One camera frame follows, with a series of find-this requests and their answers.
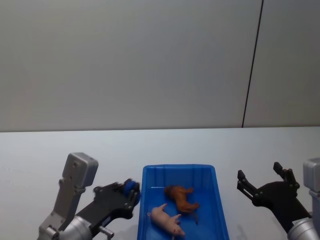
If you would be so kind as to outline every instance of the gray wall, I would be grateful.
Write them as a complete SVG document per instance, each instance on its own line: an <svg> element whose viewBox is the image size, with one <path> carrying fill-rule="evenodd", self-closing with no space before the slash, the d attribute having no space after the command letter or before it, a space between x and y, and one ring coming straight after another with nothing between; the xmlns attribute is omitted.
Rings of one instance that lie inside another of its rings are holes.
<svg viewBox="0 0 320 240"><path fill-rule="evenodd" d="M320 123L319 2L303 2L264 3L245 126ZM260 8L2 0L0 131L241 127Z"/></svg>

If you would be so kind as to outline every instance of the white table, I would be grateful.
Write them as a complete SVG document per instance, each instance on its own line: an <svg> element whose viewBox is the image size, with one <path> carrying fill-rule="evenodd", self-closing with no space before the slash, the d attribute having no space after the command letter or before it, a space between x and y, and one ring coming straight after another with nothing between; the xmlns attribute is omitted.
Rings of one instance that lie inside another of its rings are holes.
<svg viewBox="0 0 320 240"><path fill-rule="evenodd" d="M292 168L301 185L298 199L310 211L303 162L320 157L320 127L11 132L0 133L0 146L2 240L37 238L39 224L54 206L58 179L71 152L99 160L93 186L82 195L78 209L92 201L94 186L128 177L141 181L145 165L211 164L230 239L286 240L273 214L254 207L237 190L237 171L242 169L260 187L281 180L273 171L275 161ZM137 239L138 219L139 206L132 219L109 224L116 233L113 240Z"/></svg>

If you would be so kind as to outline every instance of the black vertical line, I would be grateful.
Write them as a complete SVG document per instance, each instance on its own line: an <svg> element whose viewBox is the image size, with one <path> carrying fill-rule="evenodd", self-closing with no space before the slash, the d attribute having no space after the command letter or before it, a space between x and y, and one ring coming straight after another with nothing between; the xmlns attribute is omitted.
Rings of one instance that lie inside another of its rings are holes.
<svg viewBox="0 0 320 240"><path fill-rule="evenodd" d="M248 84L248 90L247 90L247 92L246 92L245 106L244 106L243 119L242 119L242 128L244 127L244 124L245 124L245 117L246 117L246 110L247 110L247 104L248 104L249 90L250 90L250 84L251 84L252 71L253 71L253 69L254 69L256 49L257 49L257 42L258 42L258 36L259 36L259 30L260 30L260 22L261 22L261 15L262 15L262 9L263 9L263 7L264 7L264 0L261 1L261 8L260 8L260 16L259 16L258 28L257 28L257 30L256 30L255 44L254 44L253 57L252 57L251 70L250 70L250 77L249 77L249 84Z"/></svg>

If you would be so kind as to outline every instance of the blue bin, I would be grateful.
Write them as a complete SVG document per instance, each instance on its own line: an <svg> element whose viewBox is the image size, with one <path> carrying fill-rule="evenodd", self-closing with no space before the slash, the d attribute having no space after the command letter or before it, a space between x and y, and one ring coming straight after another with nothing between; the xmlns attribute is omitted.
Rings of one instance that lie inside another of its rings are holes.
<svg viewBox="0 0 320 240"><path fill-rule="evenodd" d="M196 210L198 225L192 215L182 215L179 219L185 232L184 240L229 240L215 168L201 164L148 165L143 168L137 240L171 240L172 236L154 225L147 214L164 203L168 203L166 213L170 216L178 214L175 203L164 194L164 187L169 185L192 187L194 192L188 195L188 201L200 204Z"/></svg>

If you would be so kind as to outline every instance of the robotic arm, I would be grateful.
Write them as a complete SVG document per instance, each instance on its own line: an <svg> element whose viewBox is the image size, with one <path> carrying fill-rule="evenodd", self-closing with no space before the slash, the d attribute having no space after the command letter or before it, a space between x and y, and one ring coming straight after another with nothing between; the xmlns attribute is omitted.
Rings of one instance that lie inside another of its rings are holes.
<svg viewBox="0 0 320 240"><path fill-rule="evenodd" d="M110 240L114 233L106 226L117 218L132 218L140 200L140 184L131 179L95 187L93 202L75 215L81 194L92 185L98 165L82 152L68 155L53 211L40 225L38 240L92 240L99 232Z"/></svg>
<svg viewBox="0 0 320 240"><path fill-rule="evenodd" d="M296 182L292 169L283 169L280 163L275 162L273 170L283 181L270 182L258 189L239 170L237 189L254 206L270 209L287 232L289 240L320 240L320 158L303 164L304 184L310 188L309 193L313 198L313 218L297 199L300 185Z"/></svg>

